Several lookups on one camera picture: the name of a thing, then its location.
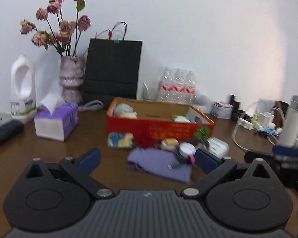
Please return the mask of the cotton buds box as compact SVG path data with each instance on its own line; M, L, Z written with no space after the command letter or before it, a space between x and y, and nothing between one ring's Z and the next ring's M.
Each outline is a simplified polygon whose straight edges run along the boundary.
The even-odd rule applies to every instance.
M209 152L216 156L217 158L223 158L227 156L229 151L229 145L224 141L211 137L208 139L209 142Z

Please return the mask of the blue yellow sponge toy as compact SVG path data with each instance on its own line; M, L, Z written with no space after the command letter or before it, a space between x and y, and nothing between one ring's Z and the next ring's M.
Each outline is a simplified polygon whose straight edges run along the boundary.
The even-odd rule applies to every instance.
M107 146L110 148L129 149L136 146L132 133L112 132L107 137Z

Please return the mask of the purple woven cloth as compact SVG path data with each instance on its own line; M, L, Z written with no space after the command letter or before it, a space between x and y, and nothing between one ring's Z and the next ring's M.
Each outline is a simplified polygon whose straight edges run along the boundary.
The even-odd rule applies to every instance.
M192 166L188 164L177 165L178 161L171 152L155 148L134 149L129 153L128 166L131 169L145 171L149 174L182 183L190 183Z

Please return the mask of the green tissue packet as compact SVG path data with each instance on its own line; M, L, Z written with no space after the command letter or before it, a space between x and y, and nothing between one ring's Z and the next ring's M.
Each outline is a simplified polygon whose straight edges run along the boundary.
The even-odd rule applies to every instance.
M185 115L173 115L172 121L175 123L191 123L189 118Z

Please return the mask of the iridescent plastic bag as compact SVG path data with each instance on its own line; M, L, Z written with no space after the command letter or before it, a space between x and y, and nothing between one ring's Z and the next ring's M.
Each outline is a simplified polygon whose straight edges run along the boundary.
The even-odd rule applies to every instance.
M113 110L113 114L117 117L120 117L124 113L132 113L132 112L134 112L133 108L125 103L118 104Z

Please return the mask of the red fabric rose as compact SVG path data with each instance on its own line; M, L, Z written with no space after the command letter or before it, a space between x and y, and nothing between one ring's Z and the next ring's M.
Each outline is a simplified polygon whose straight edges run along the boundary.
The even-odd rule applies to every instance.
M140 132L135 138L135 142L141 148L151 148L155 146L155 140L152 138L150 132Z

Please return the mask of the yellow white plush toy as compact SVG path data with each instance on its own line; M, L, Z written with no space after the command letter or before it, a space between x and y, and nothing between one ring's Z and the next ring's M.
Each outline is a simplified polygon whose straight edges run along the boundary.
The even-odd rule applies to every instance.
M120 118L137 119L137 112L122 112L118 115Z

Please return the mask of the white thermos bottle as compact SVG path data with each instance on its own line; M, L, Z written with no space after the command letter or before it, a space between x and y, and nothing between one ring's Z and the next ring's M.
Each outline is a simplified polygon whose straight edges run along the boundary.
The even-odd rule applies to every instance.
M298 96L293 95L287 109L283 131L278 145L292 147L298 137Z

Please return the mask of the green spray bottle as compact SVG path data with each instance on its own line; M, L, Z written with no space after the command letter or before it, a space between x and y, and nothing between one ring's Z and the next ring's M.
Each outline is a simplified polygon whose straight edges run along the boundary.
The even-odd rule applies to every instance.
M257 128L258 128L258 117L259 117L258 113L254 113L254 115L251 119L251 123L253 125L253 130L257 130Z

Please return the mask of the white robot speaker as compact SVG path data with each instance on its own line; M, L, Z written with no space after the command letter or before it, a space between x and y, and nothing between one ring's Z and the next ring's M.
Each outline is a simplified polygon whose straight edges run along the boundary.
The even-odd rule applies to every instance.
M207 105L209 104L209 97L205 94L198 95L194 99L193 106L200 112L207 113Z

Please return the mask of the white detergent jug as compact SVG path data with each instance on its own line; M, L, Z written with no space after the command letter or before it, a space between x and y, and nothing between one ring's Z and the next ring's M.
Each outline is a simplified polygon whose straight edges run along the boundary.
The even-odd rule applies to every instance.
M36 112L35 71L24 55L11 67L10 104L15 119L26 120Z

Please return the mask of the middle water bottle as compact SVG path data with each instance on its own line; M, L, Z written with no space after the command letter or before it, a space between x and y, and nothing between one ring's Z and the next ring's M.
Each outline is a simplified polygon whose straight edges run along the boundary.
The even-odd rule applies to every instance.
M177 69L175 72L173 83L173 101L177 104L184 104L185 80L181 69Z

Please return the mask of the pink ceramic vase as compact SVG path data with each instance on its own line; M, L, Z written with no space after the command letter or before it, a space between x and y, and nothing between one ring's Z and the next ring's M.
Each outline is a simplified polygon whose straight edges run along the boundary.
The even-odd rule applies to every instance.
M82 94L79 88L84 83L84 60L75 56L61 57L60 69L62 98L69 103L81 103Z

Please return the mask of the red cardboard box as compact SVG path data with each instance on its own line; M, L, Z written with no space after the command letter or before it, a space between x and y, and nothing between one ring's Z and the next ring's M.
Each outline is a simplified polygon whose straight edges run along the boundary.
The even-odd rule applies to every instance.
M113 110L120 103L131 106L134 112L137 112L137 119L115 116ZM191 123L175 123L172 121L173 115L185 115ZM134 142L140 132L150 132L155 142L165 138L175 138L178 141L191 138L207 139L212 136L214 127L215 123L209 117L193 106L185 104L117 97L107 110L107 133L132 133Z

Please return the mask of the dried pink roses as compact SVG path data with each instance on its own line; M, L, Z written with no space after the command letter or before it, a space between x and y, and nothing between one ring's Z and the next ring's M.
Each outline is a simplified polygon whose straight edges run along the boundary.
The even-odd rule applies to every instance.
M32 33L31 42L36 47L53 47L61 57L75 57L81 35L90 28L91 20L87 15L81 14L86 6L85 0L71 0L76 5L75 19L65 20L62 12L64 1L49 0L46 7L37 9L35 18L47 24L45 30L24 19L20 22L20 34L25 36Z

